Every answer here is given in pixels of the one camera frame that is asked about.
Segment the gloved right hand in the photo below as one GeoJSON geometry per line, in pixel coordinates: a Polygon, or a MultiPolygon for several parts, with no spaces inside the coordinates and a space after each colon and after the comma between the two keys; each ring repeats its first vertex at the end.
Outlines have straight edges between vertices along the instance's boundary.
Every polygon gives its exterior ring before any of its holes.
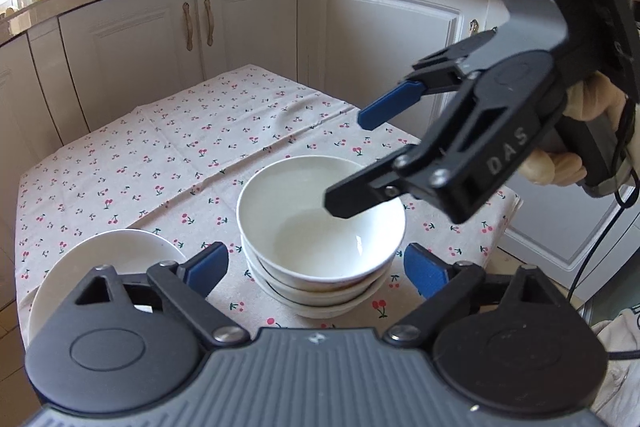
{"type": "MultiPolygon", "coordinates": [[[[592,121],[606,116],[613,131],[620,125],[626,94],[605,75],[596,72],[567,90],[564,116],[578,121],[592,121]]],[[[585,179],[587,169],[577,154],[549,153],[536,148],[518,167],[518,173],[533,184],[569,186],[585,179]]]]}

